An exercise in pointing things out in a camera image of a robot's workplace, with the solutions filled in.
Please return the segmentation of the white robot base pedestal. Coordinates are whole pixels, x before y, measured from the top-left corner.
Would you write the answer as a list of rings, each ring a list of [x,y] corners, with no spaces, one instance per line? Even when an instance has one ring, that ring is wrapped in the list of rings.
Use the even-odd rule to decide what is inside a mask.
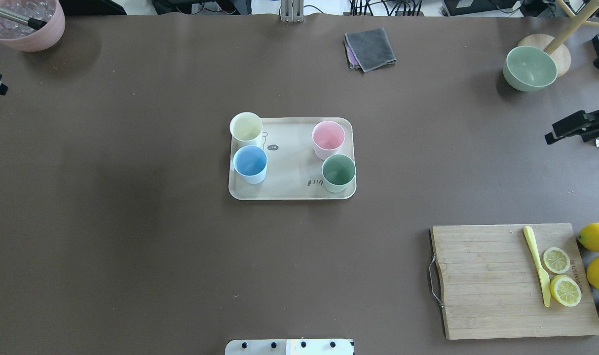
[[[232,340],[225,347],[225,355],[354,354],[354,341],[343,338]]]

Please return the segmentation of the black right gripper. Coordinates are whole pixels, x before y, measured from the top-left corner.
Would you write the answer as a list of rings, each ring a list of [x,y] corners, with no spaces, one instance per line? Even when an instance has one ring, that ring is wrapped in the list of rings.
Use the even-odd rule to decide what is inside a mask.
[[[566,137],[582,134],[584,143],[599,137],[599,110],[589,114],[580,110],[557,121],[552,124],[552,131],[545,135],[545,140],[546,144],[554,144]]]

